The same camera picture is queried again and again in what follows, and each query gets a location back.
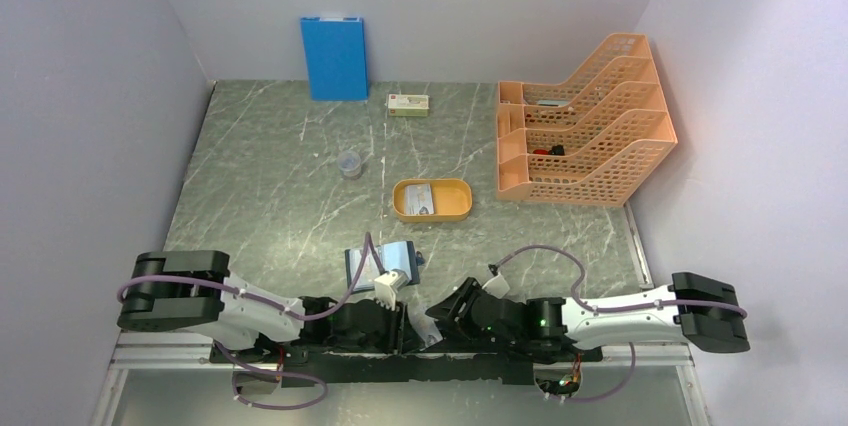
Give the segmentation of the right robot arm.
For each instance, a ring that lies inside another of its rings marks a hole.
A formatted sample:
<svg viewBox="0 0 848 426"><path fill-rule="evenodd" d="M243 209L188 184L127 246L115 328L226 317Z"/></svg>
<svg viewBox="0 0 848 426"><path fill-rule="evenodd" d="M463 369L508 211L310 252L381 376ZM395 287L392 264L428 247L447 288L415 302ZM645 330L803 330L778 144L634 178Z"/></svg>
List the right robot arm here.
<svg viewBox="0 0 848 426"><path fill-rule="evenodd" d="M611 344L682 343L714 354L747 352L745 312L733 286L675 273L669 285L636 294L574 299L507 298L497 274L466 279L426 314L453 350L503 351L557 362Z"/></svg>

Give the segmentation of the blue card holder wallet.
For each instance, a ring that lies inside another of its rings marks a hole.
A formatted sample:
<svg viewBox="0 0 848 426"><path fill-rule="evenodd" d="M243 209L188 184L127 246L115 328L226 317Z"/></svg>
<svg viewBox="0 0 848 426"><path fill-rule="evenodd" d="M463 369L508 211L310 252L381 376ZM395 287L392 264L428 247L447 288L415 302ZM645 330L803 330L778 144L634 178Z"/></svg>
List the blue card holder wallet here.
<svg viewBox="0 0 848 426"><path fill-rule="evenodd" d="M424 264L423 257L418 254L417 249L412 241L398 241L387 243L376 247L378 256L380 257L380 270L371 254L365 261L364 269L361 272L359 279L353 286L353 292L372 291L373 281L383 274L390 271L402 271L408 278L409 285L417 285L420 283L419 267Z"/></svg>

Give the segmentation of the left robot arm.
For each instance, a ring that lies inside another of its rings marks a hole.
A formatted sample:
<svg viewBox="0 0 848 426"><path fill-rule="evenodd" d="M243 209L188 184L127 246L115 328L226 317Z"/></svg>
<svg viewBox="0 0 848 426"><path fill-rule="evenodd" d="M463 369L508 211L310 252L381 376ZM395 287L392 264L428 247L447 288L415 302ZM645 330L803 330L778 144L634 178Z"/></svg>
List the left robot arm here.
<svg viewBox="0 0 848 426"><path fill-rule="evenodd" d="M384 255L368 247L346 255L349 291L370 291L372 298L281 297L231 272L221 251L144 253L119 289L117 324L135 332L201 334L254 362L271 357L277 345L354 354L422 349L399 299L417 279L415 251Z"/></svg>

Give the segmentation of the white VIP credit card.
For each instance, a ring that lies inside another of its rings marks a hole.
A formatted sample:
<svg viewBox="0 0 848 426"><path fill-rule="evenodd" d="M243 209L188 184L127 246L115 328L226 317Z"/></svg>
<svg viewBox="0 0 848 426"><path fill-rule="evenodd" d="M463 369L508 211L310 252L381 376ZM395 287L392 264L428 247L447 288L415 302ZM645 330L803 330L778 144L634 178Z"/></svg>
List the white VIP credit card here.
<svg viewBox="0 0 848 426"><path fill-rule="evenodd" d="M433 192L429 183L410 184L404 188L404 214L429 216L435 213Z"/></svg>

